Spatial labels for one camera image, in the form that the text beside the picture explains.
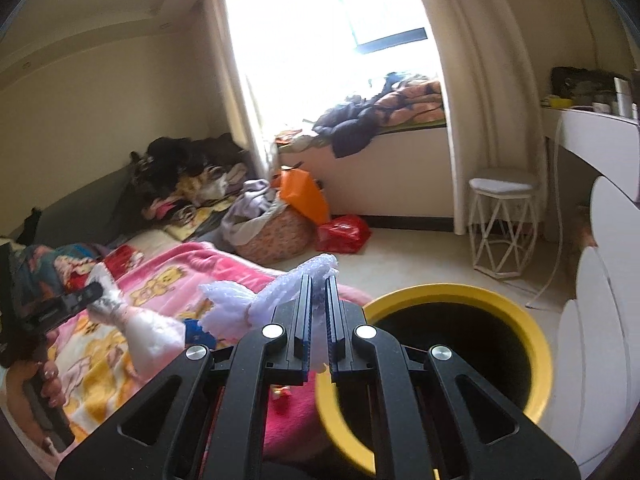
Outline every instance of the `white cable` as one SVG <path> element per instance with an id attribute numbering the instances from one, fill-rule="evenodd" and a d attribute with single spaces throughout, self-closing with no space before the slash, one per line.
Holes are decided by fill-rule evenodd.
<path id="1" fill-rule="evenodd" d="M 545 291 L 551 285 L 551 282 L 554 280 L 556 276 L 556 272 L 558 272 L 558 267 L 560 266 L 560 257 L 562 256 L 562 238 L 564 235 L 564 228 L 562 227 L 562 212 L 560 211 L 560 187 L 558 185 L 558 151 L 560 145 L 560 131 L 562 130 L 562 115 L 558 119 L 558 124 L 556 125 L 556 138 L 554 139 L 554 160 L 553 160 L 553 176 L 554 176 L 554 193 L 556 196 L 556 212 L 558 213 L 558 253 L 556 254 L 556 262 L 554 264 L 554 270 L 551 271 L 551 275 L 549 279 L 546 280 L 545 285 L 540 289 L 540 291 L 527 303 L 524 304 L 527 308 L 532 308 L 533 310 L 546 310 L 545 308 L 536 308 L 531 306 L 535 301 L 538 300 L 540 296 L 542 296 Z"/>

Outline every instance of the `blue object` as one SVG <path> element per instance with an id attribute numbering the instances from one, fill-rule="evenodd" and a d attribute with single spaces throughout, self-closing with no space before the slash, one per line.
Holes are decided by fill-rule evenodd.
<path id="1" fill-rule="evenodd" d="M 212 350 L 216 349 L 218 341 L 209 332 L 204 332 L 197 319 L 185 319 L 183 323 L 186 329 L 184 335 L 186 345 L 200 344 Z"/>

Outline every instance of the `yellow trash can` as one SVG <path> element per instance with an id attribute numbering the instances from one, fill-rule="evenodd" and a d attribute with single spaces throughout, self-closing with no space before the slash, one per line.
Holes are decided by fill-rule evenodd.
<path id="1" fill-rule="evenodd" d="M 364 307 L 367 322 L 404 345 L 452 348 L 535 423 L 551 394 L 551 352 L 534 319 L 513 301 L 469 285 L 397 290 Z M 375 476 L 366 388 L 316 379 L 316 405 L 329 437 L 350 462 Z"/>

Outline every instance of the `human hand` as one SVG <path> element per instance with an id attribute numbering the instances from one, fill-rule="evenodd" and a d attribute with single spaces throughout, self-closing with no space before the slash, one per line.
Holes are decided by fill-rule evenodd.
<path id="1" fill-rule="evenodd" d="M 58 331 L 47 334 L 47 346 L 53 345 L 58 337 Z M 62 407 L 65 404 L 65 394 L 62 391 L 62 383 L 58 378 L 58 367 L 55 362 L 47 361 L 37 363 L 33 361 L 16 361 L 6 374 L 7 408 L 15 423 L 24 434 L 37 446 L 48 450 L 47 437 L 40 425 L 36 422 L 31 405 L 24 395 L 22 384 L 29 381 L 42 367 L 44 372 L 44 386 L 40 394 L 49 399 L 52 408 Z"/>

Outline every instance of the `white bottle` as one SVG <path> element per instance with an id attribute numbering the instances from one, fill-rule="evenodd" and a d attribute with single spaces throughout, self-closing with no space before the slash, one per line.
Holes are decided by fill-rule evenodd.
<path id="1" fill-rule="evenodd" d="M 633 99 L 631 98 L 631 85 L 629 81 L 616 77 L 613 79 L 616 84 L 616 92 L 618 93 L 618 113 L 620 117 L 626 117 L 632 119 L 633 113 Z"/>

